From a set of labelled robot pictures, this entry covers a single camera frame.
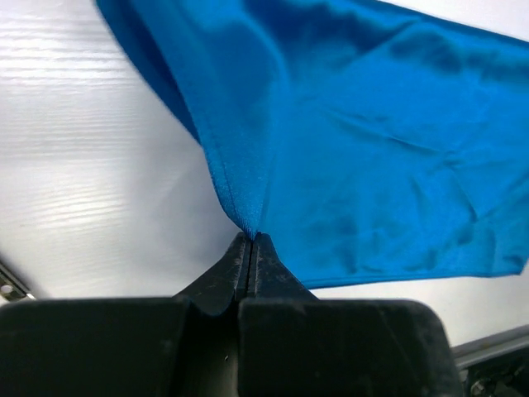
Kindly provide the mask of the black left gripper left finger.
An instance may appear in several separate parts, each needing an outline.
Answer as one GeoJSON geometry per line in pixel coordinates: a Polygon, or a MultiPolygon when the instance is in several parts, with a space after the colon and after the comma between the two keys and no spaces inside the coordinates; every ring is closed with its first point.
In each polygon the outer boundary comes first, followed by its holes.
{"type": "Polygon", "coordinates": [[[26,300],[1,310],[4,396],[234,396],[252,243],[172,297],[26,300]]]}

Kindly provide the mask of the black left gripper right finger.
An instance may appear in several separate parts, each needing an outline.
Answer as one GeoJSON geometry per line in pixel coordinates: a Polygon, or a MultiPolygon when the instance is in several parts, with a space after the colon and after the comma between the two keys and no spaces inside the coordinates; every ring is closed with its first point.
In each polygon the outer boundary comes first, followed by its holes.
{"type": "Polygon", "coordinates": [[[413,300],[316,298],[255,238],[238,313],[242,396],[460,396],[445,330],[413,300]]]}

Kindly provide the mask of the blue satin napkin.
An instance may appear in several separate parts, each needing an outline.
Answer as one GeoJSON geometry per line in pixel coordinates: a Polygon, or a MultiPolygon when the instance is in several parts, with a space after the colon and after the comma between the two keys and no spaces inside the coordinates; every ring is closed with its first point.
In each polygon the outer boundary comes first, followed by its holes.
{"type": "Polygon", "coordinates": [[[310,288],[522,272],[528,44],[380,1],[100,1],[310,288]]]}

